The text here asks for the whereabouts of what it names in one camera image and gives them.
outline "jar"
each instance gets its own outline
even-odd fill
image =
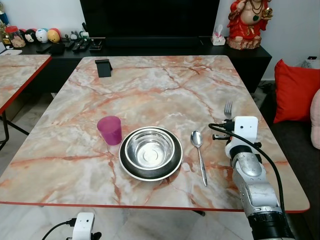
[[[22,48],[26,45],[17,26],[7,26],[5,32],[9,35],[10,42],[14,48]]]

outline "table leg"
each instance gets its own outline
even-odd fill
[[[19,132],[21,132],[21,133],[23,133],[25,135],[29,135],[29,132],[27,132],[26,130],[23,130],[21,127],[19,127],[19,126],[13,124],[12,122],[8,121],[7,118],[5,119],[3,114],[2,114],[2,117],[0,116],[0,120],[3,121],[3,124],[5,124],[5,121],[6,121],[7,125],[13,127],[14,129],[17,129]]]
[[[195,210],[193,210],[193,212],[195,212],[197,214],[200,214],[203,217],[206,215],[206,213],[204,211],[195,211]]]
[[[5,134],[5,139],[3,141],[0,141],[0,150],[5,146],[5,144],[8,142],[9,140],[9,130],[8,130],[8,123],[7,123],[7,116],[6,116],[6,112],[4,111],[2,113],[2,118],[1,120],[3,121],[3,128],[4,128],[4,134]]]

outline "red table edge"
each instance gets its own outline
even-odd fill
[[[199,207],[172,207],[172,206],[130,206],[130,205],[98,205],[98,204],[68,204],[68,203],[32,203],[32,202],[14,202],[0,201],[0,204],[7,205],[24,205],[24,206],[50,206],[50,207],[81,207],[81,208],[115,208],[115,209],[155,209],[155,210],[189,210],[204,212],[233,212],[243,213],[243,209],[223,209],[223,208],[199,208]],[[305,210],[286,210],[287,214],[301,214],[310,209]]]
[[[32,75],[29,79],[9,98],[9,100],[0,108],[0,114],[17,98],[17,96],[28,86],[28,84],[41,72],[42,69],[51,61],[50,56]]]

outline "marble tabletop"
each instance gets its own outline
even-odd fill
[[[50,60],[50,55],[0,56],[0,114]]]
[[[227,56],[109,57],[112,77],[99,78],[95,60],[81,60],[0,178],[0,202],[26,205],[241,211],[225,141],[213,141],[227,100],[234,116],[259,119],[258,140],[276,162],[288,212],[303,212],[308,199],[293,170]],[[122,135],[160,126],[180,139],[181,168],[162,181],[126,174],[119,146],[107,146],[97,130],[104,116],[121,118]],[[190,134],[201,147],[208,187]],[[263,159],[278,194],[275,174]]]

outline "black phone holder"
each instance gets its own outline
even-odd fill
[[[95,60],[99,78],[111,77],[112,66],[109,59]]]

